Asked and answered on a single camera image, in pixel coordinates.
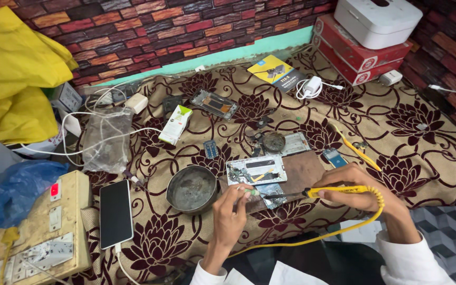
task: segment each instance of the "floral carpet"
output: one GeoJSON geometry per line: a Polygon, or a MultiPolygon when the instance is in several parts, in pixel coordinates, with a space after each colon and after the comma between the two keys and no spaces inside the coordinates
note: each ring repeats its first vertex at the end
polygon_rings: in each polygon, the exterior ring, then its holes
{"type": "MultiPolygon", "coordinates": [[[[123,243],[122,264],[138,282],[170,275],[177,266],[193,266],[202,258],[212,237],[212,212],[187,216],[174,210],[165,199],[168,181],[188,165],[202,165],[214,175],[225,174],[225,162],[250,157],[254,145],[250,135],[257,121],[271,118],[263,131],[304,132],[312,149],[320,155],[336,148],[349,162],[357,162],[370,175],[402,197],[410,208],[452,205],[456,202],[456,127],[400,82],[391,87],[365,83],[347,84],[316,50],[307,46],[286,61],[309,76],[318,75],[344,90],[324,86],[317,98],[298,101],[295,89],[283,93],[248,72],[250,64],[228,66],[178,79],[155,77],[142,88],[149,106],[133,118],[132,128],[163,127],[161,100],[182,95],[193,116],[176,146],[158,140],[158,133],[144,130],[131,136],[128,169],[148,178],[145,191],[131,186],[134,238],[123,243]],[[189,98],[204,88],[235,100],[240,105],[232,120],[209,116],[192,106],[189,98]],[[376,172],[347,148],[339,134],[327,127],[334,123],[351,142],[366,141],[365,154],[383,170],[376,172]],[[214,139],[219,156],[208,159],[202,143],[214,139]]],[[[75,148],[82,147],[82,138],[75,148]]],[[[332,169],[320,155],[326,170],[332,169]]],[[[122,175],[88,172],[94,205],[83,211],[84,225],[93,262],[91,269],[71,276],[74,284],[125,284],[113,248],[99,247],[99,189],[123,179],[122,175]]],[[[301,199],[274,210],[249,215],[234,248],[269,243],[303,232],[327,227],[366,213],[317,199],[301,199]]]]}

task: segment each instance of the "yellow cloth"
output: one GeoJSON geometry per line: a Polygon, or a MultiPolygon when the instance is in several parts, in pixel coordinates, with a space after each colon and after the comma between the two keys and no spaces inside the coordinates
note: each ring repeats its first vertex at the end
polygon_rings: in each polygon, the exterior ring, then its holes
{"type": "Polygon", "coordinates": [[[56,87],[79,67],[59,43],[31,30],[8,7],[0,8],[0,141],[35,143],[58,133],[40,87],[56,87]]]}

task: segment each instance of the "clear plastic bag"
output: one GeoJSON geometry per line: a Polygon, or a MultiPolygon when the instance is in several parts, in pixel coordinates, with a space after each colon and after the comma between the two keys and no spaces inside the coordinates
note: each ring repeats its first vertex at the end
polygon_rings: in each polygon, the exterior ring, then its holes
{"type": "Polygon", "coordinates": [[[0,228],[19,225],[36,198],[68,172],[68,163],[30,160],[14,164],[3,172],[0,184],[0,228]]]}
{"type": "Polygon", "coordinates": [[[129,108],[114,107],[97,109],[100,115],[91,115],[86,126],[84,148],[87,149],[100,141],[117,135],[101,144],[85,150],[82,155],[84,170],[120,174],[126,169],[133,113],[129,108]]]}

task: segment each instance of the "metal bowl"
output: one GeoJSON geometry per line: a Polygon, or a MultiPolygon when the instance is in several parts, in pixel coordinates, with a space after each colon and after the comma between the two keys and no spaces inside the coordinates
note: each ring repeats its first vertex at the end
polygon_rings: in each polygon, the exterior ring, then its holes
{"type": "Polygon", "coordinates": [[[166,199],[176,210],[188,215],[207,211],[217,197],[216,176],[199,165],[187,166],[177,172],[166,191],[166,199]]]}

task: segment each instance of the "booklet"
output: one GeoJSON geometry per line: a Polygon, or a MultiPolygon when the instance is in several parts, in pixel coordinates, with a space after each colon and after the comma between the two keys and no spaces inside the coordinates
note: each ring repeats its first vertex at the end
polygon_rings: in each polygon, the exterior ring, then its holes
{"type": "Polygon", "coordinates": [[[258,78],[277,86],[281,91],[288,92],[306,75],[292,68],[279,58],[269,55],[257,64],[248,68],[258,78]]]}

